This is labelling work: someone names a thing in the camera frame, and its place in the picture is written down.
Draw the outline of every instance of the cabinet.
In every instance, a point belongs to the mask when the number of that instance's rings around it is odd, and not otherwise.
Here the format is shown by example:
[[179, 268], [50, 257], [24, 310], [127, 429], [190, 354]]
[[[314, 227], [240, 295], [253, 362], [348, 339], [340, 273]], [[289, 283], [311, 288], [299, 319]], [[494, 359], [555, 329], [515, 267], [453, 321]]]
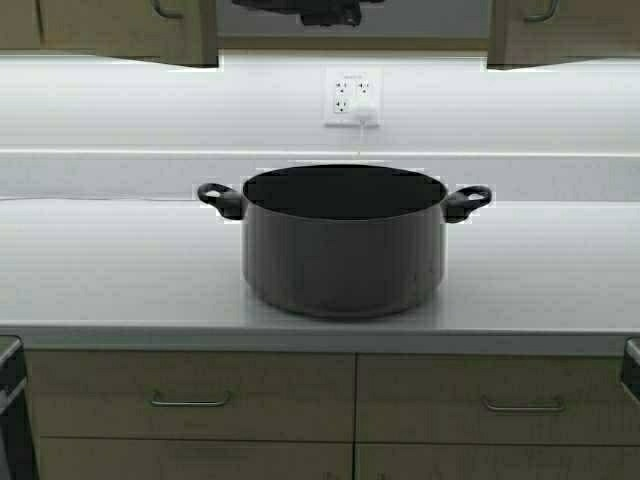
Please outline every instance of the cabinet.
[[354, 355], [30, 352], [27, 363], [41, 437], [353, 440]]
[[638, 447], [360, 445], [356, 480], [635, 480]]
[[0, 12], [0, 50], [40, 48], [37, 0], [3, 0]]
[[43, 480], [350, 480], [350, 444], [45, 439]]
[[640, 408], [619, 359], [33, 351], [27, 365], [43, 480], [640, 471]]
[[490, 68], [640, 56], [636, 0], [494, 0]]
[[108, 57], [218, 64], [216, 0], [39, 0], [44, 46]]
[[359, 442], [639, 445], [607, 358], [363, 355]]

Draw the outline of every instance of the pot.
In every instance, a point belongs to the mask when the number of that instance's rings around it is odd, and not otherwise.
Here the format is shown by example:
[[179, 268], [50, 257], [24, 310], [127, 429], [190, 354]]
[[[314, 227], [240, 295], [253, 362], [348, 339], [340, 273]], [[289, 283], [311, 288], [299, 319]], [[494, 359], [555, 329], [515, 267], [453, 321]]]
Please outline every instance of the pot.
[[491, 202], [474, 186], [448, 195], [419, 172], [314, 165], [215, 183], [198, 197], [243, 220], [243, 273], [266, 302], [330, 318], [375, 317], [425, 301], [444, 274], [445, 223]]

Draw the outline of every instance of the kitchen counter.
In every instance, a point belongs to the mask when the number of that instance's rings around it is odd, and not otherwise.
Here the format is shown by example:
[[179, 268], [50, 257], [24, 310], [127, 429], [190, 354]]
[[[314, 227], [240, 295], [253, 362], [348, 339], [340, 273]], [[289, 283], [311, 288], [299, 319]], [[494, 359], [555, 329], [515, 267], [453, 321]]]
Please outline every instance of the kitchen counter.
[[327, 321], [256, 299], [241, 224], [191, 201], [0, 202], [0, 334], [27, 349], [621, 356], [640, 204], [496, 202], [448, 228], [429, 303]]

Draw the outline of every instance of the pot handle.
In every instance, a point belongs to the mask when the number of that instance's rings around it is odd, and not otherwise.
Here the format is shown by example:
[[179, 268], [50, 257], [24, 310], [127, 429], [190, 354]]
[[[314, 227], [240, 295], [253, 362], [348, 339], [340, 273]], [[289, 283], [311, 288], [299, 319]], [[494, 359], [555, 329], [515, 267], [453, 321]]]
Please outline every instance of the pot handle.
[[[217, 192], [218, 196], [209, 195]], [[198, 188], [198, 198], [201, 202], [216, 207], [224, 218], [242, 220], [245, 212], [245, 202], [242, 195], [234, 189], [217, 183], [205, 183]]]
[[[472, 195], [480, 195], [482, 198], [471, 199]], [[474, 210], [489, 205], [493, 198], [488, 187], [466, 187], [452, 193], [444, 200], [444, 218], [447, 223], [460, 223], [469, 218]]]

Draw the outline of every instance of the socket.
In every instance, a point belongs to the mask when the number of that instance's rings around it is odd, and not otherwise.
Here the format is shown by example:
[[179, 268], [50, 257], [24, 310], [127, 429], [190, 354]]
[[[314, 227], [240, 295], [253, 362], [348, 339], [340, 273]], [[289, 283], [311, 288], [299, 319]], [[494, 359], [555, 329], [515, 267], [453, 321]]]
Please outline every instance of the socket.
[[325, 93], [325, 125], [360, 127], [356, 112], [372, 112], [366, 127], [380, 125], [382, 70], [378, 68], [328, 68]]

